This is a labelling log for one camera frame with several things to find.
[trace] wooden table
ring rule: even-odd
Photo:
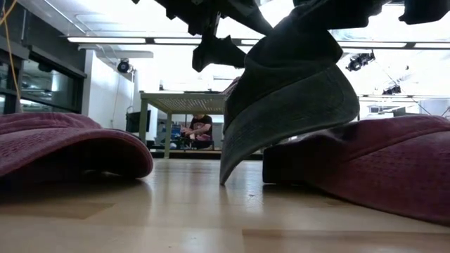
[[[169,158],[172,115],[204,114],[222,115],[225,95],[204,93],[144,93],[141,92],[141,117],[139,138],[146,142],[148,105],[167,113],[164,157]]]

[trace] metal pipe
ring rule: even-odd
[[[53,4],[50,4],[47,0],[42,0],[44,2],[46,2],[46,4],[48,4],[50,7],[52,7],[53,10],[55,10],[57,13],[59,13],[61,16],[63,16],[67,21],[69,21],[69,23],[71,23],[73,26],[75,26],[80,32],[86,34],[86,32],[79,27],[77,24],[75,24],[73,21],[71,21],[71,19],[69,19],[66,15],[64,15],[64,13],[60,12],[55,6],[53,6]]]

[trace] ceiling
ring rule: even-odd
[[[19,2],[50,25],[71,36],[190,36],[186,32],[188,26],[184,22],[178,18],[173,20],[166,18],[165,9],[153,0],[141,0],[138,5],[133,4],[131,0],[19,0]],[[289,14],[293,7],[292,0],[262,1],[260,4],[262,4],[261,12],[272,25]],[[449,14],[439,22],[408,26],[397,20],[403,9],[403,6],[384,6],[380,15],[370,18],[370,24],[366,28],[330,32],[337,40],[450,40],[450,26],[447,25],[450,23]],[[219,23],[217,35],[225,37],[229,34],[234,38],[262,37],[261,34],[226,18]],[[211,65],[202,73],[195,72],[191,68],[194,46],[135,45],[115,46],[114,49],[152,51],[157,61],[156,72],[167,84],[188,84],[193,80],[208,80],[212,77],[233,79],[242,72],[233,67],[218,65]],[[381,92],[380,90],[392,83],[391,78],[396,81],[403,80],[402,82],[408,84],[412,92],[439,93],[447,86],[443,83],[449,77],[442,66],[448,65],[448,51],[375,51],[375,55],[377,60],[358,72],[348,72],[345,69],[351,54],[338,63],[358,93]],[[410,66],[408,72],[405,70],[407,65]]]

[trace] yellow cable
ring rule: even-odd
[[[13,73],[15,92],[17,93],[17,102],[19,103],[20,112],[23,112],[22,105],[20,104],[20,89],[19,89],[19,85],[18,85],[18,82],[17,82],[17,77],[15,75],[13,53],[12,53],[12,50],[11,50],[11,43],[10,43],[10,40],[9,40],[8,21],[6,21],[7,15],[8,15],[8,13],[11,12],[11,9],[14,7],[14,4],[16,3],[16,1],[14,1],[13,5],[9,8],[7,13],[5,12],[5,9],[3,9],[4,18],[2,18],[0,20],[0,25],[2,24],[2,22],[5,22],[6,43],[8,44],[9,60],[11,62],[11,72]]]

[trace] light wood floor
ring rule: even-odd
[[[321,195],[264,186],[244,162],[159,160],[114,178],[0,196],[1,253],[450,252],[450,229]]]

